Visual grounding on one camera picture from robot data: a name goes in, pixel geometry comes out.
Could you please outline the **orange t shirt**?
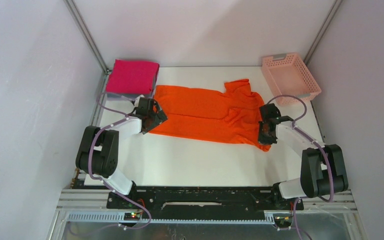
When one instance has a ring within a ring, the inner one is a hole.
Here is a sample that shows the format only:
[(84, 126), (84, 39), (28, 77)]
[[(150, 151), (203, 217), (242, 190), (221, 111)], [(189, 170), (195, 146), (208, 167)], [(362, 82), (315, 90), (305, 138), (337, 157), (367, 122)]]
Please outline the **orange t shirt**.
[(264, 105), (248, 79), (224, 83), (225, 91), (158, 85), (155, 100), (167, 121), (153, 134), (223, 144), (247, 144), (268, 152), (270, 145), (258, 141)]

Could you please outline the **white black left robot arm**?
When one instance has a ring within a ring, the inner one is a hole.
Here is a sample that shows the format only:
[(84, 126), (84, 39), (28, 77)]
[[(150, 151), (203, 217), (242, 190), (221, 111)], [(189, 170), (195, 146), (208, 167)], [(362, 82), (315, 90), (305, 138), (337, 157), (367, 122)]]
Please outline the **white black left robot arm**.
[(99, 180), (111, 191), (119, 193), (118, 201), (125, 208), (136, 206), (138, 194), (132, 191), (134, 181), (119, 167), (119, 143), (137, 134), (145, 135), (168, 120), (153, 98), (138, 97), (133, 106), (131, 113), (114, 123), (104, 127), (87, 126), (75, 160), (76, 167), (89, 174), (91, 179)]

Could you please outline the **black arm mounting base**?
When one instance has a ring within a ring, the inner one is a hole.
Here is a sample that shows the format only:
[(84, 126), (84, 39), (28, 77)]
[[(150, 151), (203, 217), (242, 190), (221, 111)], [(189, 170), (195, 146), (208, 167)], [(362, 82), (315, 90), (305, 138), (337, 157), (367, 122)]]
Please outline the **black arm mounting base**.
[(283, 199), (269, 186), (176, 187), (137, 186), (128, 202), (114, 192), (107, 197), (106, 208), (138, 210), (145, 207), (157, 221), (264, 221), (271, 211), (293, 210), (294, 199)]

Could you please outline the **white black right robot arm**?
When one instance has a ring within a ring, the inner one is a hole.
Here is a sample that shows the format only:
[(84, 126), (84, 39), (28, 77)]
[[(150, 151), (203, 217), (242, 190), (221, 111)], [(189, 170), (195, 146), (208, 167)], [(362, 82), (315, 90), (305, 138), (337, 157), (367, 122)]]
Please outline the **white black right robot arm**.
[(282, 141), (300, 157), (300, 176), (274, 184), (271, 204), (284, 209), (295, 198), (324, 198), (331, 201), (336, 193), (349, 189), (343, 151), (337, 144), (317, 141), (296, 125), (294, 120), (281, 115), (273, 104), (259, 108), (258, 142), (273, 145)]

